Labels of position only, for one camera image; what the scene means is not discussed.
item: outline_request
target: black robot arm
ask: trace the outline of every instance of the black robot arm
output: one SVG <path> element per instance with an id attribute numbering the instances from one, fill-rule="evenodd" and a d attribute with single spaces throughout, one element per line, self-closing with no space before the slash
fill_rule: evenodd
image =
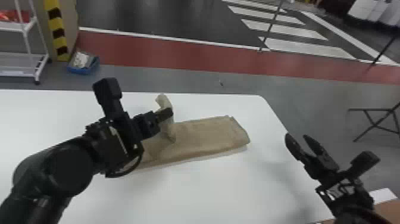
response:
<path id="1" fill-rule="evenodd" d="M 304 135 L 314 155 L 306 153 L 297 141 L 286 134 L 286 147 L 295 159 L 304 164 L 309 176 L 321 183 L 315 190 L 336 218 L 335 224 L 390 224 L 374 212 L 374 200 L 359 177 L 380 159 L 364 151 L 351 161 L 348 170 L 339 171 L 338 164 L 322 145 Z"/>
<path id="2" fill-rule="evenodd" d="M 33 154 L 18 165 L 11 193 L 0 206 L 0 223 L 58 223 L 93 175 L 117 178 L 134 170 L 142 159 L 141 141 L 157 134 L 158 124 L 173 115 L 168 108 L 130 118 L 113 78 L 96 82 L 93 90 L 105 117 L 86 126 L 82 136 Z"/>

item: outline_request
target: blue tray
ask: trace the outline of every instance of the blue tray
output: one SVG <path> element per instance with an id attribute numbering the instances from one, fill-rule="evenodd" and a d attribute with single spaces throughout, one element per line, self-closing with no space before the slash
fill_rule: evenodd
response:
<path id="1" fill-rule="evenodd" d="M 90 74 L 92 70 L 100 63 L 99 57 L 95 57 L 92 64 L 87 69 L 79 69 L 68 65 L 67 70 L 75 74 Z"/>

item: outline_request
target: metal stand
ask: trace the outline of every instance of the metal stand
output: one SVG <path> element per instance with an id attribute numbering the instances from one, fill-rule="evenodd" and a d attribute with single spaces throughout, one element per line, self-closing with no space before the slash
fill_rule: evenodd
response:
<path id="1" fill-rule="evenodd" d="M 398 33 L 394 34 L 393 37 L 390 39 L 390 41 L 386 44 L 386 46 L 382 49 L 382 51 L 379 53 L 379 55 L 374 59 L 374 61 L 372 62 L 372 66 L 374 66 L 379 58 L 388 50 L 388 48 L 391 46 L 391 44 L 396 40 L 396 38 L 398 37 Z"/>
<path id="2" fill-rule="evenodd" d="M 387 132 L 391 132 L 391 133 L 395 133 L 399 136 L 400 139 L 400 127 L 399 127 L 399 120 L 397 119 L 397 115 L 395 113 L 396 109 L 400 107 L 400 102 L 398 102 L 394 107 L 392 108 L 371 108 L 371 109 L 349 109 L 349 111 L 362 111 L 364 112 L 364 114 L 367 116 L 368 121 L 371 123 L 371 126 L 368 127 L 363 133 L 361 133 L 360 135 L 358 135 L 357 138 L 355 138 L 353 140 L 353 142 L 357 142 L 361 137 L 363 137 L 366 133 L 368 133 L 370 130 L 374 129 L 374 128 L 378 128 L 380 130 L 384 130 Z M 378 121 L 374 122 L 374 120 L 372 120 L 370 114 L 368 112 L 371 111 L 385 111 L 386 114 L 380 118 Z M 396 126 L 396 130 L 391 130 L 385 127 L 381 127 L 379 126 L 379 124 L 381 124 L 385 119 L 387 119 L 390 115 L 393 115 L 393 120 L 395 122 L 395 126 Z"/>
<path id="3" fill-rule="evenodd" d="M 14 3 L 19 22 L 8 23 L 0 21 L 0 31 L 22 33 L 24 39 L 23 45 L 26 48 L 26 53 L 0 52 L 0 76 L 33 77 L 34 83 L 38 85 L 40 84 L 40 74 L 42 73 L 46 63 L 49 61 L 47 45 L 32 0 L 28 0 L 33 14 L 29 23 L 24 23 L 22 20 L 19 0 L 14 0 Z M 39 36 L 45 50 L 44 54 L 32 54 L 31 51 L 28 35 L 32 27 L 35 25 L 39 29 Z"/>
<path id="4" fill-rule="evenodd" d="M 276 22 L 276 17 L 278 16 L 280 9 L 282 8 L 283 1 L 285 1 L 285 0 L 280 0 L 280 2 L 279 2 L 278 9 L 276 10 L 276 12 L 275 12 L 275 14 L 274 14 L 274 18 L 272 19 L 272 23 L 270 24 L 270 27 L 268 27 L 267 34 L 265 34 L 265 37 L 264 37 L 264 39 L 262 40 L 262 45 L 261 45 L 260 48 L 258 49 L 258 52 L 261 52 L 261 51 L 263 50 L 263 44 L 265 44 L 265 41 L 266 41 L 267 38 L 270 36 L 272 26 L 273 26 L 273 25 L 275 24 L 275 22 Z"/>

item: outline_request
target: metal shelf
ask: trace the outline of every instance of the metal shelf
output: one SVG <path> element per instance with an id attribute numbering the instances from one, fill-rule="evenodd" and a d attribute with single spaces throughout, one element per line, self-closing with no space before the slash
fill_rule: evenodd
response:
<path id="1" fill-rule="evenodd" d="M 19 21 L 22 21 L 21 8 L 19 0 L 14 0 L 15 9 L 17 10 Z M 0 21 L 0 31 L 6 32 L 19 32 L 23 34 L 24 44 L 26 47 L 26 54 L 21 53 L 10 53 L 0 52 L 0 76 L 12 76 L 12 77 L 33 77 L 35 84 L 40 84 L 39 77 L 49 60 L 49 52 L 46 46 L 45 38 L 43 37 L 42 30 L 40 28 L 38 17 L 36 16 L 35 6 L 32 0 L 28 0 L 30 9 L 33 13 L 33 17 L 29 23 L 7 23 Z M 32 54 L 28 34 L 32 27 L 37 24 L 40 38 L 42 40 L 45 54 Z"/>
<path id="2" fill-rule="evenodd" d="M 7 23 L 0 21 L 0 31 L 27 33 L 37 21 L 38 19 L 36 17 L 32 17 L 29 23 Z"/>
<path id="3" fill-rule="evenodd" d="M 0 76 L 34 77 L 37 79 L 48 59 L 48 54 L 29 55 L 0 52 Z"/>

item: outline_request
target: white shelf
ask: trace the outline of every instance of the white shelf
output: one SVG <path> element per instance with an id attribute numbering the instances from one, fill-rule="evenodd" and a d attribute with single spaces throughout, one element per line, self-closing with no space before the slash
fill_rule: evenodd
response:
<path id="1" fill-rule="evenodd" d="M 0 76 L 39 77 L 48 54 L 29 54 L 0 52 Z"/>
<path id="2" fill-rule="evenodd" d="M 9 31 L 9 32 L 21 32 L 21 33 L 27 33 L 29 30 L 35 25 L 37 22 L 36 17 L 32 17 L 30 19 L 29 23 L 23 23 L 21 27 L 21 23 L 16 23 L 16 22 L 3 22 L 0 21 L 0 31 Z"/>

